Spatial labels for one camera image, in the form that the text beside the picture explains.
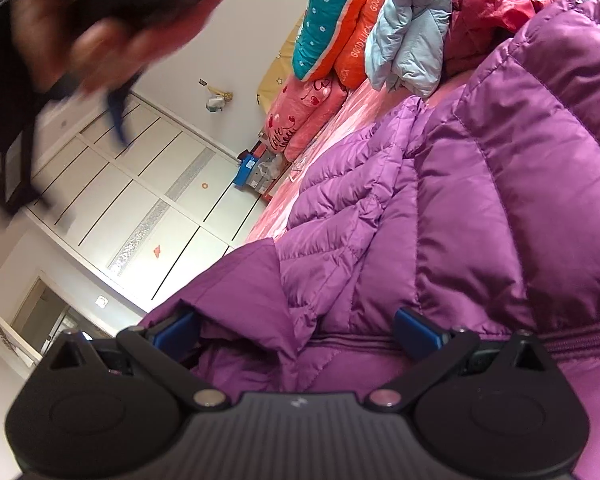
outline blurred hand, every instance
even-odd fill
[[[222,0],[202,0],[174,22],[133,33],[107,18],[79,38],[65,26],[65,0],[15,0],[13,38],[35,84],[46,91],[67,71],[82,81],[82,91],[114,89],[139,70],[189,43]]]

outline yellow curtain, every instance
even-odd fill
[[[298,29],[300,29],[302,20],[304,20],[304,14],[298,19],[294,30],[292,30],[288,38],[286,38],[276,59],[273,60],[269,70],[264,78],[262,78],[260,86],[258,86],[258,104],[260,104],[264,113],[268,113],[274,99],[282,90],[282,85],[286,81],[286,78],[293,72],[293,69],[291,68],[291,59],[294,55]]]

